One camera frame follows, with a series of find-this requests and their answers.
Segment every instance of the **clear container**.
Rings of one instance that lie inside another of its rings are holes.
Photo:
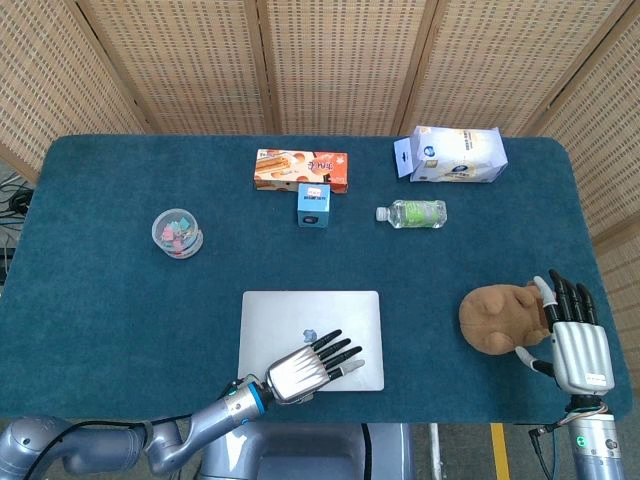
[[[151,227],[151,236],[164,253],[178,259],[191,257],[203,243],[203,234],[195,217],[181,208],[172,208],[158,215]]]
[[[447,221],[447,206],[442,200],[396,200],[389,208],[378,207],[376,220],[393,228],[440,228]]]

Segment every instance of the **container lid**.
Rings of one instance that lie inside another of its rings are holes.
[[[387,207],[376,208],[376,220],[386,222],[389,220],[389,209]]]
[[[162,212],[151,227],[153,241],[164,251],[180,253],[197,240],[198,223],[186,210],[172,208]]]

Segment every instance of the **silver laptop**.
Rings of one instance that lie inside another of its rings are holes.
[[[362,347],[350,361],[365,364],[321,391],[382,390],[378,292],[245,292],[238,378],[253,373],[264,380],[273,362],[338,328],[343,332],[338,340],[351,339],[345,350]]]

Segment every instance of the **bottle cap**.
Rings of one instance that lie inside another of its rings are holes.
[[[389,209],[387,207],[376,208],[376,220],[386,222],[389,220]]]

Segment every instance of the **yellow line on floor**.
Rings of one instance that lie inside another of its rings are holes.
[[[501,423],[491,424],[491,442],[493,443],[493,459],[496,464],[496,479],[509,480],[507,446],[504,442],[504,428]]]

